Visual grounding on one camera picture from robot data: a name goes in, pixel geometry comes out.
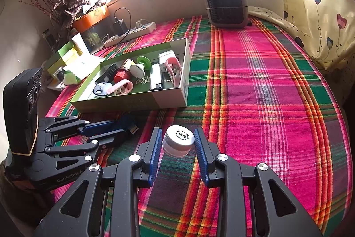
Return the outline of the silver rectangular lighter bar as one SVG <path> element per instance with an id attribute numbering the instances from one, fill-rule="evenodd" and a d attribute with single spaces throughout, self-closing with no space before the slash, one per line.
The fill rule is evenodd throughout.
<path id="1" fill-rule="evenodd" d="M 160 65 L 155 63 L 150 68 L 150 90 L 161 89 L 164 89 L 164 82 L 162 80 Z"/>

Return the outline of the blue USB card reader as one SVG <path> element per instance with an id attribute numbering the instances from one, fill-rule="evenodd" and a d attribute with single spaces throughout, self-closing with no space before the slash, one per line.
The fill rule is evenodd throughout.
<path id="1" fill-rule="evenodd" d="M 138 131 L 135 119 L 129 114 L 123 114 L 114 122 L 113 128 L 115 130 L 122 129 L 134 135 Z"/>

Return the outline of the plaid tablecloth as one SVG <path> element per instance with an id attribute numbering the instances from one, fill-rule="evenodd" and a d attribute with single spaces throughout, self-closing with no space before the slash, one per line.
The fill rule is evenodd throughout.
<path id="1" fill-rule="evenodd" d="M 188 38 L 188 106 L 133 112 L 139 131 L 104 150 L 102 166 L 118 163 L 154 127 L 202 127 L 220 151 L 239 163 L 265 162 L 314 218 L 324 236 L 339 227 L 353 193 L 345 120 L 323 76 L 281 28 L 252 18 L 244 30 L 223 30 L 195 16 L 157 26 L 129 43 L 104 49 L 106 60 L 150 45 Z M 175 159 L 163 151 L 154 186 L 139 192 L 141 236 L 215 236 L 218 189 L 200 179 L 194 147 Z"/>

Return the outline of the green tissue packet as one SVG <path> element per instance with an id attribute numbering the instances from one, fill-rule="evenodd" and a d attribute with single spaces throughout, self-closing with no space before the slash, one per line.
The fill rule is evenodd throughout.
<path id="1" fill-rule="evenodd" d="M 63 79 L 64 85 L 78 85 L 81 83 L 81 81 L 82 80 L 70 70 L 64 72 L 64 79 Z"/>

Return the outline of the green white spool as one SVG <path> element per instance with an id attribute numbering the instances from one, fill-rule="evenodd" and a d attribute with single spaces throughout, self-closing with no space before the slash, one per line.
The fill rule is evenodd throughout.
<path id="1" fill-rule="evenodd" d="M 130 67 L 130 73 L 137 79 L 144 79 L 146 71 L 150 70 L 152 63 L 146 56 L 139 56 L 137 62 Z"/>

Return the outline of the black disc with magnets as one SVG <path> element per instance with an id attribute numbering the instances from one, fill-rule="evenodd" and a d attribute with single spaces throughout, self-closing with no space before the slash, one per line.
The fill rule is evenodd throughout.
<path id="1" fill-rule="evenodd" d="M 95 96 L 108 96 L 112 94 L 112 84 L 109 82 L 100 82 L 93 88 Z"/>

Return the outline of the grey desktop fan heater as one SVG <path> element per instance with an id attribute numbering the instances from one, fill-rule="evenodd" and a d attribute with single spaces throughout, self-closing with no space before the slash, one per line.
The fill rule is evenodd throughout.
<path id="1" fill-rule="evenodd" d="M 249 22 L 247 0 L 205 0 L 211 25 L 217 28 L 244 28 Z"/>

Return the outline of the white paper sheet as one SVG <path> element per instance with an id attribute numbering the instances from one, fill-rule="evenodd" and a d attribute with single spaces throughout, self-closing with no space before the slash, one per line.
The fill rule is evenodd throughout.
<path id="1" fill-rule="evenodd" d="M 104 58 L 99 56 L 82 54 L 76 60 L 63 67 L 64 79 L 69 80 L 69 78 L 75 77 L 75 79 L 82 81 L 90 75 L 103 60 Z"/>

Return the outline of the green cardboard tray box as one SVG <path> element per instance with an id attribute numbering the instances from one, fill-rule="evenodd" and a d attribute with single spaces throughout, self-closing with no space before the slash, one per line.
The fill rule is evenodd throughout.
<path id="1" fill-rule="evenodd" d="M 71 104 L 79 112 L 183 108 L 190 62 L 186 38 L 115 56 L 86 77 Z"/>

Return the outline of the white USB charger plug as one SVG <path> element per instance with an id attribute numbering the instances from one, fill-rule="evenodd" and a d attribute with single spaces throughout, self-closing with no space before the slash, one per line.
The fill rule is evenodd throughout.
<path id="1" fill-rule="evenodd" d="M 168 50 L 168 51 L 162 52 L 158 55 L 160 70 L 163 73 L 165 73 L 167 71 L 166 63 L 167 63 L 168 59 L 170 59 L 172 57 L 176 57 L 173 50 Z"/>

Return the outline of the cream heart pattern curtain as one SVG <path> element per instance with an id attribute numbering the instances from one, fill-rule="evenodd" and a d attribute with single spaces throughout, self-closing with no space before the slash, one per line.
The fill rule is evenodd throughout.
<path id="1" fill-rule="evenodd" d="M 354 66 L 354 0 L 283 0 L 285 15 L 250 7 L 252 16 L 284 29 L 321 68 Z"/>

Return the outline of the red bottle yellow label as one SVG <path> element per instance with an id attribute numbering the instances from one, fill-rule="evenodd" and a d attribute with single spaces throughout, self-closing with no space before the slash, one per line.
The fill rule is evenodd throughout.
<path id="1" fill-rule="evenodd" d="M 131 73 L 130 73 L 130 67 L 131 65 L 135 64 L 132 59 L 126 59 L 123 64 L 119 67 L 115 77 L 114 77 L 114 83 L 118 83 L 124 79 L 130 80 L 131 79 Z"/>

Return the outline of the green yellow box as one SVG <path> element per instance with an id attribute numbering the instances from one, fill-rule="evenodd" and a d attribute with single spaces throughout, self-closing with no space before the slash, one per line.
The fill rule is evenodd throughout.
<path id="1" fill-rule="evenodd" d="M 75 34 L 62 48 L 57 50 L 45 63 L 44 69 L 53 78 L 59 69 L 76 60 L 82 54 L 90 54 L 80 33 Z"/>

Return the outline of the pink clip lower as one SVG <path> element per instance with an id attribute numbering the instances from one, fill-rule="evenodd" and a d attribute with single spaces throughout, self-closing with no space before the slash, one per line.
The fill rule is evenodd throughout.
<path id="1" fill-rule="evenodd" d="M 134 87 L 134 85 L 130 80 L 122 79 L 118 83 L 111 85 L 107 89 L 107 93 L 114 94 L 114 96 L 125 95 L 125 94 L 130 93 L 132 91 L 133 87 Z"/>

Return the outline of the white power strip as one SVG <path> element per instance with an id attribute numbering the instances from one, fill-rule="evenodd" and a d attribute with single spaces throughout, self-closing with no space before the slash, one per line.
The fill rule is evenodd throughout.
<path id="1" fill-rule="evenodd" d="M 127 42 L 129 40 L 132 40 L 134 38 L 139 38 L 141 36 L 145 36 L 147 34 L 150 34 L 156 30 L 156 23 L 155 22 L 150 22 L 148 24 L 144 24 L 139 28 L 134 28 L 123 34 L 122 36 L 112 36 L 109 38 L 106 42 L 104 42 L 103 47 L 104 48 L 109 48 L 111 46 L 114 46 L 116 44 L 122 43 L 122 42 Z"/>

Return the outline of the black rectangular device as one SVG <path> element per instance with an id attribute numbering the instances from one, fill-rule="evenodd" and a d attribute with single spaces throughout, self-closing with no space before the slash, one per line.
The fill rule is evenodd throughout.
<path id="1" fill-rule="evenodd" d="M 117 65 L 116 64 L 110 65 L 110 67 L 106 69 L 103 75 L 101 75 L 95 80 L 95 84 L 102 83 L 102 82 L 112 83 L 117 72 L 118 72 Z"/>

